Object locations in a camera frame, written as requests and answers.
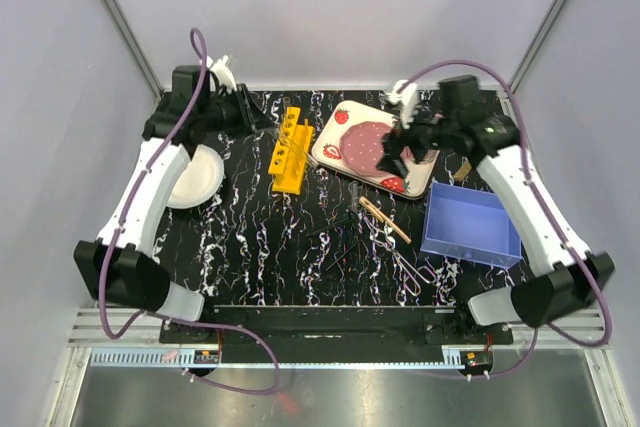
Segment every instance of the metal frame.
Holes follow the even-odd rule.
[[[544,19],[542,19],[540,27],[538,27],[538,31],[533,36],[533,40],[529,44],[524,57],[520,61],[520,64],[516,68],[516,71],[511,78],[511,82],[509,84],[511,85],[511,89],[514,92],[516,92],[522,84],[522,81],[526,77],[527,72],[529,72],[529,69],[533,65],[533,62],[538,57],[542,46],[549,37],[551,30],[560,17],[560,14],[567,6],[568,1],[569,0],[553,0],[553,2],[551,3],[551,6],[545,14]]]
[[[155,96],[159,96],[160,93],[164,90],[164,87],[156,77],[156,74],[153,70],[153,66],[149,63],[149,60],[145,56],[140,44],[136,40],[136,37],[127,22],[127,19],[120,8],[120,5],[117,0],[101,0],[105,10],[108,15],[111,17],[114,25],[118,29],[120,36],[122,37],[122,41],[124,42],[127,50],[131,53],[131,56],[140,69],[147,85],[153,92]],[[547,13],[542,19],[542,23],[538,27],[529,47],[527,48],[524,56],[520,60],[516,71],[511,77],[510,85],[513,91],[517,91],[522,81],[524,80],[527,72],[529,71],[531,65],[535,61],[538,56],[542,46],[547,40],[549,33],[553,29],[556,21],[558,20],[560,14],[566,7],[569,0],[553,0]]]
[[[138,66],[138,69],[140,70],[142,77],[144,77],[144,80],[147,83],[147,86],[149,87],[153,95],[157,99],[159,99],[164,88],[162,87],[162,84],[160,84],[160,81],[156,77],[156,74],[153,71],[153,67],[149,63],[149,60],[147,59],[147,57],[144,55],[144,52],[142,51],[140,44],[138,44],[138,41],[136,40],[136,37],[133,34],[131,27],[129,26],[129,23],[127,22],[127,19],[124,16],[122,9],[120,8],[120,4],[118,3],[117,0],[100,0],[100,1],[102,2],[102,5],[107,11],[107,14],[113,21],[113,25],[118,30],[118,33],[120,34],[120,38],[122,39],[122,42],[124,42],[125,47],[131,54],[133,61]]]
[[[133,309],[113,308],[109,311],[109,318],[113,328],[119,329],[126,320],[134,313]],[[582,338],[595,339],[602,335],[602,318],[600,311],[588,309],[567,316],[558,321],[558,325],[569,333]],[[154,355],[159,352],[177,350],[178,354],[190,353],[193,349],[208,349],[217,352],[218,345],[213,344],[160,344],[158,337],[163,322],[153,317],[141,317],[134,326],[118,341],[110,341],[102,332],[100,325],[100,314],[98,309],[80,309],[74,324],[68,345],[64,352],[60,373],[55,381],[55,395],[51,403],[50,413],[47,417],[46,425],[51,427],[68,427],[71,425],[75,409],[80,396],[80,391],[87,372],[87,368],[93,363],[99,363],[105,359],[104,355],[115,353],[136,354],[138,357],[131,357],[128,361],[121,361],[119,366],[127,367],[159,367],[153,365]],[[522,350],[527,348],[531,339],[531,329],[523,325],[512,325],[514,345],[494,346],[494,350]],[[460,351],[475,350],[484,346],[472,345],[451,345],[443,346],[443,351],[447,356],[451,356],[452,363],[444,368],[456,368],[456,359],[459,361]],[[610,349],[583,349],[572,344],[565,338],[559,336],[548,328],[540,329],[539,340],[536,350],[580,350],[587,361],[591,380],[593,382],[600,407],[610,427],[633,427],[635,426],[631,410],[624,388],[611,355]],[[256,368],[244,364],[226,366],[224,363],[220,368]],[[257,368],[269,368],[270,366],[261,364]],[[291,364],[283,365],[283,368],[295,369],[429,369],[434,366],[423,364]]]

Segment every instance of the strawberry tray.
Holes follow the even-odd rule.
[[[416,164],[410,152],[403,154],[409,169],[405,180],[375,168],[382,157],[380,139],[395,122],[389,112],[345,100],[334,110],[311,149],[322,166],[408,199],[422,197],[429,185],[438,151]]]

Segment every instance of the metal floor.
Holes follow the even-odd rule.
[[[495,372],[518,359],[513,351],[495,355]],[[280,394],[252,397],[190,384],[177,370],[90,367],[72,425],[606,425],[579,350],[536,351],[516,374],[488,382],[469,384],[427,375],[402,370],[285,370]],[[211,376],[242,387],[264,388],[272,381],[268,370],[220,369]]]

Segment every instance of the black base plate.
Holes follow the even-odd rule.
[[[441,362],[442,345],[513,344],[496,324],[461,335],[453,309],[435,307],[206,307],[203,321],[242,325],[264,338],[280,362]],[[215,343],[210,329],[172,324],[161,343]],[[265,362],[252,339],[224,334],[225,362]]]

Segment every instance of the white bowl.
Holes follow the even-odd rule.
[[[211,147],[199,145],[193,159],[173,187],[168,206],[190,209],[209,200],[220,189],[224,163]]]

